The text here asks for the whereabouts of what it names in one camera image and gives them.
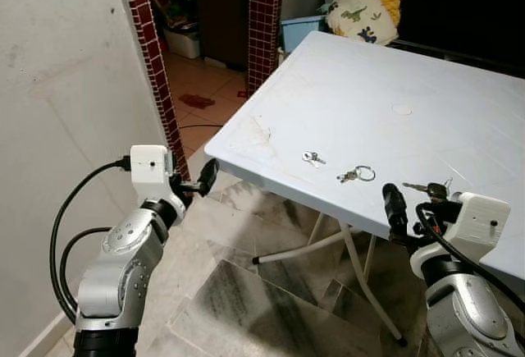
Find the dinosaur print pillow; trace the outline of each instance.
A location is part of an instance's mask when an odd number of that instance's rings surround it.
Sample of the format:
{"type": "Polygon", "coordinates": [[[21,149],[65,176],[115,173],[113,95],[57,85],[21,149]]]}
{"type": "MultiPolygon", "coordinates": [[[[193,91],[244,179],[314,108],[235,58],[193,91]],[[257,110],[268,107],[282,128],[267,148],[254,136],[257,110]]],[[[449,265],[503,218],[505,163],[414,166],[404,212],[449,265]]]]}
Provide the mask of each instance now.
{"type": "Polygon", "coordinates": [[[335,34],[367,43],[387,45],[397,30],[381,0],[334,0],[326,23],[335,34]]]}

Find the white container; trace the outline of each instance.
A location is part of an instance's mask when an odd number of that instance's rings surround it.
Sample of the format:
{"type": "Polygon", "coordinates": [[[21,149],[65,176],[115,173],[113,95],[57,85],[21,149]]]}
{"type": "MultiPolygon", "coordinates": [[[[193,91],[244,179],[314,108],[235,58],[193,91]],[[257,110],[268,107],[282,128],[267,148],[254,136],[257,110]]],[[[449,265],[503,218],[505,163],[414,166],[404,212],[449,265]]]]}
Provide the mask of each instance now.
{"type": "Polygon", "coordinates": [[[164,36],[170,52],[188,59],[195,59],[200,56],[199,38],[196,34],[178,34],[164,29],[164,36]]]}

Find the wall baseboard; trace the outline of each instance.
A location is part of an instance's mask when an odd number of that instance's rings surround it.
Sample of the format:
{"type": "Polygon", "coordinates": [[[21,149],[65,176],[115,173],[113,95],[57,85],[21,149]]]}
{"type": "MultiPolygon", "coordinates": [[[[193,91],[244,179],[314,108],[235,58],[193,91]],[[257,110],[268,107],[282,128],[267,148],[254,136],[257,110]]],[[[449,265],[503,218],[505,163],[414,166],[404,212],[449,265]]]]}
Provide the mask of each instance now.
{"type": "Polygon", "coordinates": [[[44,357],[71,328],[71,322],[60,312],[18,357],[44,357]]]}

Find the electrical cord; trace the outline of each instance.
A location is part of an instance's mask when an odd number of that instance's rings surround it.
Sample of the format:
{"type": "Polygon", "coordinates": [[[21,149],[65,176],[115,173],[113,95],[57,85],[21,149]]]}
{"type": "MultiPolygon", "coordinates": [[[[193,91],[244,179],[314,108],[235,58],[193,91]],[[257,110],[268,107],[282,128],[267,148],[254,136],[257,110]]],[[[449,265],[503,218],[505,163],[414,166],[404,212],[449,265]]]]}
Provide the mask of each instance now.
{"type": "Polygon", "coordinates": [[[472,269],[478,275],[480,275],[481,277],[484,277],[490,283],[492,283],[494,286],[500,289],[501,292],[503,292],[503,294],[505,294],[519,308],[519,310],[521,310],[522,313],[525,314],[525,303],[519,298],[519,296],[515,294],[512,290],[510,290],[510,288],[507,285],[505,285],[500,279],[492,275],[485,268],[474,263],[471,259],[469,259],[464,254],[462,254],[459,250],[457,250],[449,241],[447,241],[445,238],[440,236],[434,230],[432,225],[428,222],[428,219],[426,218],[423,210],[431,211],[430,204],[423,203],[423,204],[419,204],[418,206],[416,206],[416,214],[418,215],[418,218],[421,224],[431,234],[431,236],[434,237],[434,239],[441,246],[443,246],[443,249],[445,249],[449,254],[454,256],[457,260],[465,263],[468,267],[470,267],[470,269],[472,269]]]}
{"type": "Polygon", "coordinates": [[[67,243],[66,247],[64,248],[64,251],[62,252],[62,257],[60,258],[60,269],[58,273],[60,287],[62,288],[64,297],[66,298],[67,302],[69,303],[69,305],[71,306],[74,312],[76,311],[78,304],[75,300],[75,297],[71,294],[71,291],[69,289],[69,286],[67,285],[67,279],[66,279],[66,265],[67,265],[67,259],[69,257],[69,253],[71,252],[71,249],[73,249],[73,246],[85,236],[89,236],[97,232],[107,232],[107,231],[110,231],[111,229],[112,229],[111,227],[95,227],[95,228],[90,228],[88,230],[79,232],[76,236],[71,238],[71,240],[67,243]]]}
{"type": "Polygon", "coordinates": [[[223,127],[224,125],[187,125],[187,126],[180,126],[179,130],[182,129],[189,129],[190,127],[223,127]]]}
{"type": "Polygon", "coordinates": [[[58,276],[57,276],[58,227],[60,226],[60,222],[62,220],[62,217],[64,216],[64,212],[66,211],[71,201],[79,193],[79,191],[81,191],[82,188],[85,185],[87,185],[88,182],[91,181],[99,173],[106,171],[107,169],[113,168],[113,167],[121,167],[122,169],[124,169],[124,171],[130,171],[131,170],[130,156],[124,156],[120,160],[117,160],[115,162],[110,162],[108,164],[105,164],[97,168],[93,172],[90,172],[90,174],[88,174],[76,186],[76,188],[74,188],[73,191],[69,193],[66,200],[62,203],[62,206],[60,207],[60,209],[58,209],[57,216],[55,217],[55,221],[53,222],[53,225],[52,225],[51,240],[49,241],[49,272],[51,275],[52,290],[53,290],[53,293],[55,294],[55,297],[57,298],[57,301],[60,307],[64,311],[64,314],[66,314],[67,318],[69,318],[72,323],[75,323],[75,310],[73,310],[73,307],[66,300],[66,297],[64,296],[64,293],[60,287],[60,283],[58,281],[58,276]]]}

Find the black fabric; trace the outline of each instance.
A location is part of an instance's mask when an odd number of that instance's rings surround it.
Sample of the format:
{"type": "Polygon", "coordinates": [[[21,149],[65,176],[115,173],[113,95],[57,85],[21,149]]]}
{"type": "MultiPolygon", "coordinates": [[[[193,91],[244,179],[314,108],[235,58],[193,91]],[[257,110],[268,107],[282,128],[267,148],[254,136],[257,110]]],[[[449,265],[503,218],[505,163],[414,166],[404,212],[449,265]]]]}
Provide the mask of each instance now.
{"type": "Polygon", "coordinates": [[[525,0],[401,0],[399,38],[525,66],[525,0]]]}

